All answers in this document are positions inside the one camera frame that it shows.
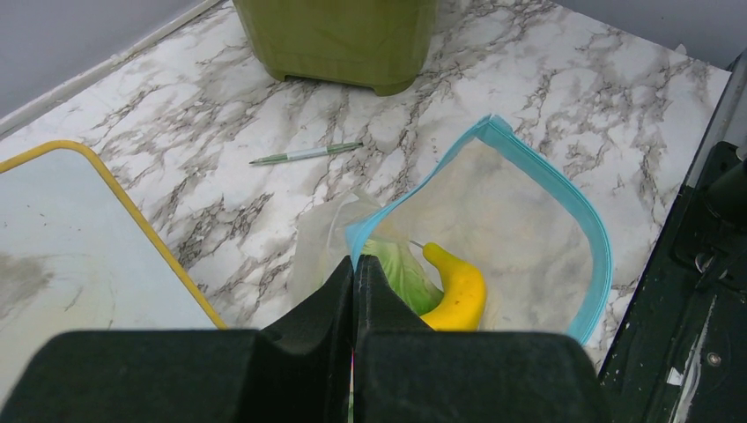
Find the clear plastic bag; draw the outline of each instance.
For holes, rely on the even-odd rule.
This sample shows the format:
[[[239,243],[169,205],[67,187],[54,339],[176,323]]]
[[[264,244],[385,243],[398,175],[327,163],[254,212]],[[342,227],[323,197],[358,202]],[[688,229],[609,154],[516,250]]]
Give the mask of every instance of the clear plastic bag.
[[[369,239],[441,245],[483,273],[484,330],[565,332],[585,342],[611,287],[610,241],[598,215],[497,116],[465,133],[394,203],[379,208],[350,194],[305,214],[299,230],[294,284],[308,280],[300,275],[313,263],[320,283],[347,254],[356,264]],[[438,285],[438,272],[413,248]]]

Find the blue zipper seal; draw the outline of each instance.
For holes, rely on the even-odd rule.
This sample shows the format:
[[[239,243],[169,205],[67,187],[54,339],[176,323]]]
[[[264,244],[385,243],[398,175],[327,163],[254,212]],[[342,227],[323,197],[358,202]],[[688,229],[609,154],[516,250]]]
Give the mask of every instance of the blue zipper seal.
[[[525,145],[514,134],[511,126],[496,115],[484,117],[465,132],[447,151],[438,166],[415,189],[345,229],[345,239],[351,251],[353,266],[358,263],[363,244],[381,221],[399,204],[420,191],[473,138],[499,151],[508,161],[548,191],[578,221],[581,230],[587,236],[592,256],[591,282],[579,312],[566,332],[582,345],[586,344],[602,316],[612,288],[610,237],[599,214],[579,189],[547,160]]]

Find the dirt stain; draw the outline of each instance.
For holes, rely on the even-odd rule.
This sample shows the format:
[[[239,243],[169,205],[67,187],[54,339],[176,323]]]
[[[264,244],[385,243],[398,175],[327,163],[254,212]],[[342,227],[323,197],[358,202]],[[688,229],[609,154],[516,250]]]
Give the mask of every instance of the dirt stain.
[[[0,253],[0,319],[49,285],[43,257],[14,257]]]

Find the gray wall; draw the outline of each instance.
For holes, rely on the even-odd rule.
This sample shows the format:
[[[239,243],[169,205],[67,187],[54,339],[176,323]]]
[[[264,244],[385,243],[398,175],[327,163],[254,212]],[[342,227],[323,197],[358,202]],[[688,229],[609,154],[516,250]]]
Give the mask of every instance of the gray wall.
[[[0,118],[201,0],[0,0]]]
[[[628,33],[727,67],[747,48],[747,0],[555,0]]]

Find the screw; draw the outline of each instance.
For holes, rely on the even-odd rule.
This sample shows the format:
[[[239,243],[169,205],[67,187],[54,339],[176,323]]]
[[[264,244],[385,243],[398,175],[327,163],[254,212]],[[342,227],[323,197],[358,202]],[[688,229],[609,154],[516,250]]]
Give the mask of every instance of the screw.
[[[706,359],[708,360],[708,364],[713,367],[718,367],[721,365],[721,356],[715,352],[709,352],[706,356]]]

